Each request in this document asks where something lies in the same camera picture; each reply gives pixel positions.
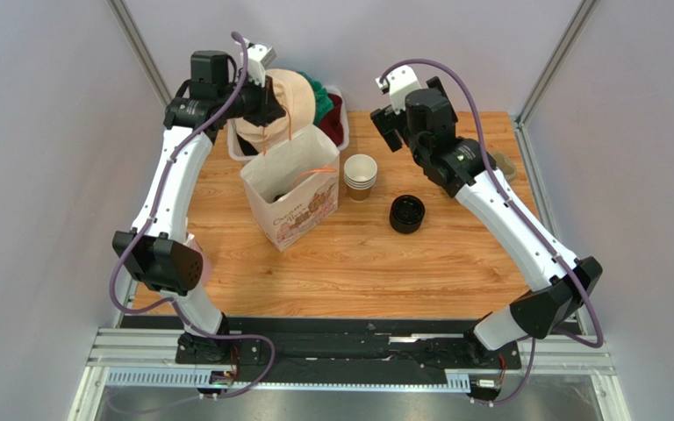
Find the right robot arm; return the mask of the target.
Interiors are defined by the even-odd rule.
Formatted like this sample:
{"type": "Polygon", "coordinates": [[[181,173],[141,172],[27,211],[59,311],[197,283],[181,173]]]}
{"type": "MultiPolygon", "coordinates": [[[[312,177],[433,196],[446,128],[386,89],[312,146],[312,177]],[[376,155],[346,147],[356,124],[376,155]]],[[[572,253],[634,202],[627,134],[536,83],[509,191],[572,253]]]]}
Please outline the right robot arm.
{"type": "Polygon", "coordinates": [[[577,257],[513,193],[494,159],[474,139],[455,134],[454,109],[438,78],[421,87],[414,74],[389,75],[377,85],[390,105],[371,119],[391,151],[410,149],[424,175],[471,211],[508,252],[529,291],[479,319],[466,333],[484,356],[526,336],[546,338],[585,304],[603,269],[577,257]]]}

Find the white paper bag orange handles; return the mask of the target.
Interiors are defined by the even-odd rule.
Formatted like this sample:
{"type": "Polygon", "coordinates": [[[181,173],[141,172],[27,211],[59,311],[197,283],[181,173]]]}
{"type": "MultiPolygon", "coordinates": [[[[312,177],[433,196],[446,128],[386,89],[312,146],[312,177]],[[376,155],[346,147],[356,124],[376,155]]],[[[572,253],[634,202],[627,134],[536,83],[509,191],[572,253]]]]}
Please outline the white paper bag orange handles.
{"type": "Polygon", "coordinates": [[[339,164],[336,145],[312,124],[244,165],[240,178],[255,222],[278,251],[337,210],[339,164]]]}

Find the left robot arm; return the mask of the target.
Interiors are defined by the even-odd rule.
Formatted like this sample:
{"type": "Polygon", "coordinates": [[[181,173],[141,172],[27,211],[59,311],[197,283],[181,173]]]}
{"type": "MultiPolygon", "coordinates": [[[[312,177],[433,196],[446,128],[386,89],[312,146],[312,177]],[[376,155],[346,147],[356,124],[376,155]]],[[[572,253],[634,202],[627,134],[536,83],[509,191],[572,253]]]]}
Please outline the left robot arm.
{"type": "Polygon", "coordinates": [[[166,107],[163,142],[147,199],[129,231],[115,232],[118,255],[111,275],[110,297],[130,313],[114,287],[120,269],[171,304],[184,324],[177,341],[181,364],[230,363],[239,336],[232,335],[225,314],[207,296],[203,278],[210,268],[188,231],[187,214],[197,178],[218,131],[243,118],[265,127],[284,117],[273,82],[266,74],[275,50],[247,44],[235,65],[230,54],[197,51],[190,57],[190,78],[182,82],[166,107]]]}

